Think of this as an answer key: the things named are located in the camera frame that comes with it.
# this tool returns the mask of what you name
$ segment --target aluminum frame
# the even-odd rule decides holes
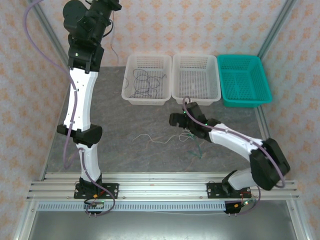
[[[286,19],[288,18],[288,16],[291,13],[292,8],[294,7],[295,3],[297,2],[297,0],[287,0],[284,5],[283,8],[280,11],[280,14],[278,15],[278,17],[276,18],[268,36],[266,37],[265,41],[263,42],[259,53],[257,54],[257,56],[262,60],[266,55],[267,52],[269,50],[269,48],[271,47],[272,43],[274,42],[276,36],[278,35],[280,29],[282,28],[282,26],[284,25]]]
[[[120,183],[118,202],[175,202],[175,201],[225,201],[226,198],[208,199],[206,183],[221,182],[228,173],[105,173],[103,181]],[[44,181],[31,184],[25,212],[21,218],[15,240],[28,239],[37,206],[40,201],[77,202],[74,199],[74,183],[78,181],[77,173],[47,173]],[[256,187],[251,188],[254,195]],[[294,180],[287,180],[285,188],[261,191],[261,200],[285,200],[290,213],[293,228],[298,240],[312,240],[312,235],[304,216],[300,192]]]

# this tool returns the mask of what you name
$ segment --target cable bundle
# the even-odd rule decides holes
[[[146,70],[139,68],[133,70],[132,74],[134,76],[134,94],[129,98],[136,98],[139,95],[156,99],[158,97],[157,88],[160,86],[160,80],[167,77],[165,74],[163,76],[151,76]]]

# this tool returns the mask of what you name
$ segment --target wall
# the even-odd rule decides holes
[[[55,133],[68,79],[48,65],[25,37],[26,0],[0,2],[0,239],[11,240],[31,181],[38,180]],[[31,36],[58,63],[37,18]]]
[[[272,104],[264,105],[271,136],[298,180],[308,221],[320,236],[320,1],[298,0],[263,61]]]
[[[63,27],[63,6],[68,0],[41,3],[66,53],[68,32]],[[256,55],[285,0],[120,0],[114,13],[113,48],[125,66],[132,53],[181,52]],[[115,66],[111,36],[102,46],[102,66]]]

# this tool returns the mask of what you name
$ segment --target teal plastic basket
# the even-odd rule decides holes
[[[217,61],[223,104],[226,107],[256,108],[272,101],[259,57],[220,55]]]

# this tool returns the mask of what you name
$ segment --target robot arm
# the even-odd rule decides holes
[[[86,172],[82,153],[80,153],[82,171],[76,190],[81,192],[79,196],[85,195],[85,198],[99,194],[101,191],[87,176],[88,174],[95,183],[102,185],[97,154],[102,127],[91,124],[90,107],[104,54],[101,41],[107,26],[111,24],[112,11],[122,8],[119,0],[87,0],[86,2],[90,4],[89,9],[79,0],[71,0],[63,8],[63,25],[69,32],[68,66],[76,89],[71,85],[66,118],[63,124],[57,126],[57,132],[64,135],[68,134],[69,127],[72,126],[70,137],[73,138],[78,149],[84,150]],[[74,109],[74,91],[77,91],[76,109]]]
[[[268,138],[267,140],[262,140],[245,136],[240,132],[228,128],[216,119],[206,119],[196,102],[186,104],[186,109],[197,121],[204,125],[216,127],[219,130],[210,129],[195,123],[188,117],[186,112],[184,112],[184,114],[172,113],[169,119],[171,126],[177,126],[177,124],[179,124],[179,127],[189,129],[190,132],[198,138],[205,139],[210,143],[222,145],[240,154],[250,162],[250,168],[242,171],[232,171],[222,181],[223,190],[227,194],[232,195],[234,191],[252,186],[259,186],[264,190],[271,190],[280,180],[280,176],[275,167],[257,145],[269,153],[283,176],[289,172],[290,166],[274,139]],[[240,136],[250,139],[251,141],[247,142]]]

